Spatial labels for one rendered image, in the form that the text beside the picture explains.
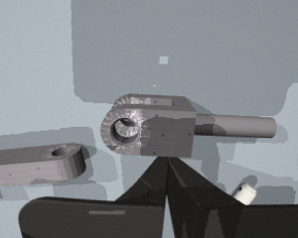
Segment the grey headed pin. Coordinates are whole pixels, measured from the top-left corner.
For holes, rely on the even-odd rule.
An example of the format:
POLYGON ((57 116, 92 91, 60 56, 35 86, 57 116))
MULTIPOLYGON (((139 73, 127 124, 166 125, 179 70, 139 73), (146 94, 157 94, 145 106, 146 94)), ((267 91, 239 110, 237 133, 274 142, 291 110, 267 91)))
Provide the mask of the grey headed pin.
POLYGON ((256 189, 248 183, 244 183, 233 196, 244 204, 250 204, 256 197, 256 189))

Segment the grey metal clevis fork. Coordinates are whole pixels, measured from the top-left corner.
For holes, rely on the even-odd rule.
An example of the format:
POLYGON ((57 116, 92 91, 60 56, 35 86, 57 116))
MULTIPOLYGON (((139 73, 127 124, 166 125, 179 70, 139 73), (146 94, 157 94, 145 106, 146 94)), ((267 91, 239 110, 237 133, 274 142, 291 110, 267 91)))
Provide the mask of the grey metal clevis fork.
POLYGON ((105 146, 117 154, 176 158, 191 157, 194 133, 273 138, 276 131, 273 118, 197 114, 186 96, 150 94, 119 97, 100 127, 105 146), (116 130, 132 137, 123 137, 116 130))

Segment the dark grey flat bar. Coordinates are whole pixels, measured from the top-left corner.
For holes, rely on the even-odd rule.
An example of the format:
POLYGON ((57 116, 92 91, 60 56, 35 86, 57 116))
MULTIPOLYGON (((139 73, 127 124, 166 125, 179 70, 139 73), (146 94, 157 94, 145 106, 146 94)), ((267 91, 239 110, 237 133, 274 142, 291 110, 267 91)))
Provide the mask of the dark grey flat bar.
POLYGON ((0 186, 65 182, 85 170, 77 143, 0 150, 0 186))

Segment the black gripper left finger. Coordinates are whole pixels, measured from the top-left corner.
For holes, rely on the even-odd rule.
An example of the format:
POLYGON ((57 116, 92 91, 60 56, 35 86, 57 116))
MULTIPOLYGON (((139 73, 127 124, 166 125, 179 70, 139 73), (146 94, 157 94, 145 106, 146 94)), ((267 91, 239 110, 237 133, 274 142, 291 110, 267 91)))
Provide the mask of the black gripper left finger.
POLYGON ((114 201, 35 198, 19 212, 22 238, 162 238, 168 175, 168 157, 157 157, 114 201))

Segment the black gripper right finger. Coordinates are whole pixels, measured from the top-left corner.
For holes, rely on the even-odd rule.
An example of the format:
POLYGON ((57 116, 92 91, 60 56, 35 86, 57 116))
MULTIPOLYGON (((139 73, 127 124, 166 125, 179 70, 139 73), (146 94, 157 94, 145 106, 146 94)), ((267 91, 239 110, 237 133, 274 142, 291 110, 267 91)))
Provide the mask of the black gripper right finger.
POLYGON ((298 204, 244 204, 179 158, 168 161, 175 238, 298 238, 298 204))

